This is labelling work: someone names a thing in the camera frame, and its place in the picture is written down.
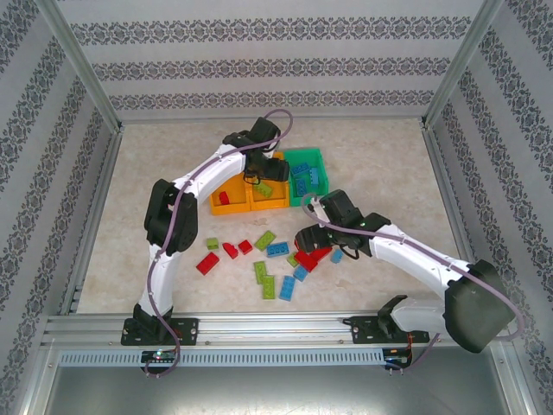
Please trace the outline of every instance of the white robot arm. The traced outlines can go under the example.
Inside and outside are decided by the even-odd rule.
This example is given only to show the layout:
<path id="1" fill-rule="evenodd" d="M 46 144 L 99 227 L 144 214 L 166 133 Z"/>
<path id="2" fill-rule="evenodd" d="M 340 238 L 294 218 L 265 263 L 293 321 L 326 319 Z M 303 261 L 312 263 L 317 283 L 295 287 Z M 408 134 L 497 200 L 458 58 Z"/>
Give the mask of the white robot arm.
<path id="1" fill-rule="evenodd" d="M 181 190 L 184 183 L 192 176 L 192 174 L 201 168 L 203 165 L 208 164 L 212 159 L 218 158 L 225 154 L 229 150 L 233 150 L 236 147 L 230 144 L 222 144 L 219 149 L 209 157 L 203 164 L 198 166 L 195 170 L 191 171 L 187 175 L 173 181 L 173 186 L 176 190 Z M 200 205 L 204 200 L 209 197 L 220 185 L 226 182 L 231 177 L 240 174 L 244 171 L 246 156 L 240 152 L 231 154 L 230 156 L 221 157 L 218 162 L 208 166 L 200 175 L 192 182 L 186 189 L 186 193 L 193 195 Z M 155 243 L 149 246 L 149 266 L 155 260 L 157 253 L 161 247 Z M 173 308 L 173 282 L 175 280 L 175 274 L 178 270 L 179 263 L 181 262 L 182 252 L 174 252 L 168 255 L 166 252 L 158 259 L 157 265 L 154 268 L 152 275 L 151 287 L 156 302 L 157 309 L 162 316 L 165 316 Z M 150 316 L 153 316 L 154 310 L 152 309 L 151 302 L 148 297 L 148 290 L 144 288 L 142 298 L 138 302 L 142 310 Z"/>
<path id="2" fill-rule="evenodd" d="M 486 261 L 472 265 L 451 258 L 411 238 L 380 214 L 372 213 L 364 217 L 343 190 L 312 199 L 308 208 L 322 222 L 369 231 L 375 236 L 361 236 L 313 225 L 296 235 L 296 244 L 300 249 L 312 252 L 317 248 L 337 245 L 353 259 L 359 259 L 362 252 L 401 268 L 441 298 L 416 300 L 397 296 L 390 300 L 378 312 L 379 329 L 389 337 L 398 331 L 448 333 L 464 349 L 479 353 L 514 317 L 499 298 L 451 269 L 465 271 L 503 294 L 505 289 L 499 274 Z"/>
<path id="3" fill-rule="evenodd" d="M 151 291 L 148 292 L 147 282 L 141 299 L 135 305 L 133 319 L 159 342 L 166 337 L 167 330 L 156 317 L 152 301 L 168 322 L 173 310 L 173 283 L 182 253 L 192 245 L 198 233 L 198 205 L 220 185 L 242 172 L 245 178 L 278 182 L 288 180 L 289 165 L 272 157 L 274 147 L 267 145 L 228 153 L 253 144 L 267 143 L 279 135 L 280 131 L 273 123 L 266 118 L 258 118 L 250 131 L 225 137 L 217 151 L 190 173 L 172 182 L 161 179 L 154 185 L 144 221 L 148 232 L 149 266 L 153 270 L 149 278 Z M 176 197 L 186 183 L 188 185 L 177 204 Z M 174 230 L 167 248 L 163 250 L 174 209 L 177 209 Z"/>

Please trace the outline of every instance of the green lego brick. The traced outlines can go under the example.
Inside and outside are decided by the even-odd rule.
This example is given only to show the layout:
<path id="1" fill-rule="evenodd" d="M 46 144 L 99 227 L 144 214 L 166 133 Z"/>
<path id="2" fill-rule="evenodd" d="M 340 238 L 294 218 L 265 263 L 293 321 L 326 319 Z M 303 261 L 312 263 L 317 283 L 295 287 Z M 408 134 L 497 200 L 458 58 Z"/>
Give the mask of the green lego brick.
<path id="1" fill-rule="evenodd" d="M 259 184 L 254 184 L 253 189 L 265 197 L 270 197 L 273 194 L 273 188 L 263 182 L 259 182 Z"/>
<path id="2" fill-rule="evenodd" d="M 259 251 L 264 251 L 276 237 L 277 236 L 273 232 L 267 231 L 254 245 Z"/>
<path id="3" fill-rule="evenodd" d="M 292 265 L 294 268 L 297 267 L 297 265 L 299 264 L 299 262 L 296 261 L 296 258 L 294 258 L 296 256 L 297 252 L 292 252 L 287 258 L 286 260 L 288 261 L 288 263 L 290 265 Z"/>
<path id="4" fill-rule="evenodd" d="M 275 276 L 265 275 L 263 277 L 263 300 L 275 299 Z"/>
<path id="5" fill-rule="evenodd" d="M 219 241 L 217 238 L 207 238 L 207 249 L 212 251 L 213 249 L 219 249 Z"/>
<path id="6" fill-rule="evenodd" d="M 267 275 L 267 267 L 265 266 L 265 261 L 254 262 L 253 269 L 256 272 L 257 283 L 262 284 L 264 276 Z"/>

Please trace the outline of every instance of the orange storage bin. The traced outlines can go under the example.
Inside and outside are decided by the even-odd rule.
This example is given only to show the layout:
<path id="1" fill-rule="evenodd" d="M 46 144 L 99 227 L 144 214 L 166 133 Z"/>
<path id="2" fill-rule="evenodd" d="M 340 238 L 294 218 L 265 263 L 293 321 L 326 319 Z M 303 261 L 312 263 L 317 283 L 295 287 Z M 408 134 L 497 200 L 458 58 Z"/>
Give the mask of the orange storage bin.
<path id="1" fill-rule="evenodd" d="M 244 181 L 244 174 L 234 176 L 223 183 L 209 196 L 212 214 L 242 214 L 251 211 L 250 192 L 251 185 Z M 219 200 L 219 193 L 226 192 L 230 204 L 223 205 Z"/>
<path id="2" fill-rule="evenodd" d="M 283 160 L 284 154 L 275 152 L 273 157 Z M 246 185 L 250 195 L 251 210 L 288 208 L 290 206 L 290 187 L 288 181 L 273 182 L 270 180 L 262 180 L 262 182 L 267 186 L 271 186 L 273 193 L 270 197 L 265 197 L 257 192 L 252 184 Z"/>

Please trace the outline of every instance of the patterned wallpaper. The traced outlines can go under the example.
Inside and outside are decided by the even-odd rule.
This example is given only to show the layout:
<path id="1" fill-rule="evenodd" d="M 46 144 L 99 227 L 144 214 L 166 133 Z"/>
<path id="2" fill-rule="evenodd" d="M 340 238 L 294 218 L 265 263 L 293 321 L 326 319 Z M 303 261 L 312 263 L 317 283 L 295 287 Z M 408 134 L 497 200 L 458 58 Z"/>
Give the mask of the patterned wallpaper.
<path id="1" fill-rule="evenodd" d="M 553 413 L 552 27 L 546 2 L 506 1 L 434 126 L 474 256 L 524 314 L 539 413 Z"/>
<path id="2" fill-rule="evenodd" d="M 0 5 L 0 414 L 73 272 L 111 141 L 35 4 Z"/>
<path id="3" fill-rule="evenodd" d="M 61 1 L 123 121 L 421 116 L 481 0 Z"/>

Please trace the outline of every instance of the lego brick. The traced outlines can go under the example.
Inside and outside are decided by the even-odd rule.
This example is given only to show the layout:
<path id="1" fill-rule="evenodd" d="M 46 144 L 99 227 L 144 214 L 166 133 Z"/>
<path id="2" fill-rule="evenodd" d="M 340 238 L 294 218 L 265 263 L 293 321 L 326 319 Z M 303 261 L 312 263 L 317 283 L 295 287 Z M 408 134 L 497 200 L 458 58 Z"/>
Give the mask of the lego brick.
<path id="1" fill-rule="evenodd" d="M 303 268 L 301 265 L 294 269 L 294 278 L 298 281 L 302 281 L 309 274 L 308 270 Z"/>
<path id="2" fill-rule="evenodd" d="M 196 268 L 203 275 L 206 275 L 208 272 L 212 270 L 214 266 L 217 265 L 218 262 L 219 262 L 219 257 L 215 255 L 213 252 L 210 252 L 207 254 L 205 258 L 201 260 L 199 264 L 197 264 Z"/>
<path id="3" fill-rule="evenodd" d="M 213 249 L 219 249 L 219 241 L 217 238 L 207 238 L 207 249 L 212 251 Z"/>
<path id="4" fill-rule="evenodd" d="M 309 171 L 309 165 L 307 163 L 298 164 L 297 166 L 290 169 L 290 173 L 293 176 L 298 176 L 298 175 L 300 175 L 302 173 L 305 173 L 307 171 Z"/>
<path id="5" fill-rule="evenodd" d="M 316 167 L 309 169 L 309 178 L 311 179 L 311 186 L 319 186 L 319 170 Z"/>
<path id="6" fill-rule="evenodd" d="M 221 205 L 230 205 L 230 201 L 228 200 L 228 195 L 226 192 L 219 193 L 219 201 L 221 202 Z"/>
<path id="7" fill-rule="evenodd" d="M 315 261 L 319 262 L 321 259 L 325 258 L 331 251 L 332 251 L 331 247 L 319 248 L 311 252 L 309 256 Z"/>
<path id="8" fill-rule="evenodd" d="M 273 194 L 273 188 L 263 182 L 259 182 L 259 184 L 254 184 L 253 189 L 265 197 L 270 197 Z"/>
<path id="9" fill-rule="evenodd" d="M 330 261 L 335 264 L 339 264 L 343 256 L 344 256 L 344 253 L 340 249 L 337 249 L 332 254 L 332 257 L 330 257 Z"/>
<path id="10" fill-rule="evenodd" d="M 263 277 L 263 300 L 275 299 L 275 276 L 265 275 Z"/>
<path id="11" fill-rule="evenodd" d="M 244 255 L 246 255 L 246 253 L 248 253 L 249 251 L 251 251 L 251 250 L 253 249 L 253 246 L 251 246 L 251 243 L 248 242 L 247 239 L 245 239 L 245 240 L 243 240 L 242 242 L 240 242 L 240 243 L 238 244 L 238 249 L 239 249 L 240 251 L 242 251 L 242 253 L 243 253 Z"/>
<path id="12" fill-rule="evenodd" d="M 255 244 L 253 244 L 259 251 L 264 251 L 265 248 L 273 241 L 275 240 L 277 236 L 271 232 L 267 231 L 263 234 L 261 238 L 257 240 Z"/>
<path id="13" fill-rule="evenodd" d="M 281 255 L 288 255 L 290 249 L 288 248 L 288 242 L 280 242 L 279 244 L 271 244 L 267 246 L 267 256 L 269 258 L 280 257 Z"/>
<path id="14" fill-rule="evenodd" d="M 296 192 L 298 196 L 304 196 L 308 192 L 308 186 L 304 179 L 296 180 Z"/>
<path id="15" fill-rule="evenodd" d="M 311 272 L 317 266 L 317 261 L 312 259 L 304 251 L 298 251 L 298 253 L 294 258 L 296 259 L 297 262 L 300 263 L 300 265 L 303 266 L 303 268 L 305 268 L 309 272 Z"/>
<path id="16" fill-rule="evenodd" d="M 223 249 L 228 253 L 228 256 L 232 259 L 235 259 L 238 256 L 238 249 L 234 247 L 233 244 L 227 242 L 223 243 Z"/>
<path id="17" fill-rule="evenodd" d="M 294 285 L 296 284 L 296 279 L 287 275 L 284 277 L 283 286 L 280 289 L 280 295 L 278 296 L 281 300 L 291 301 L 292 294 L 294 293 Z"/>
<path id="18" fill-rule="evenodd" d="M 263 277 L 267 275 L 267 266 L 265 265 L 265 261 L 254 262 L 253 270 L 256 272 L 257 283 L 262 284 Z"/>
<path id="19" fill-rule="evenodd" d="M 292 265 L 293 267 L 297 267 L 297 264 L 298 264 L 298 262 L 296 261 L 296 258 L 294 258 L 296 254 L 297 254 L 297 252 L 292 252 L 292 253 L 286 258 L 286 260 L 289 262 L 289 264 Z"/>

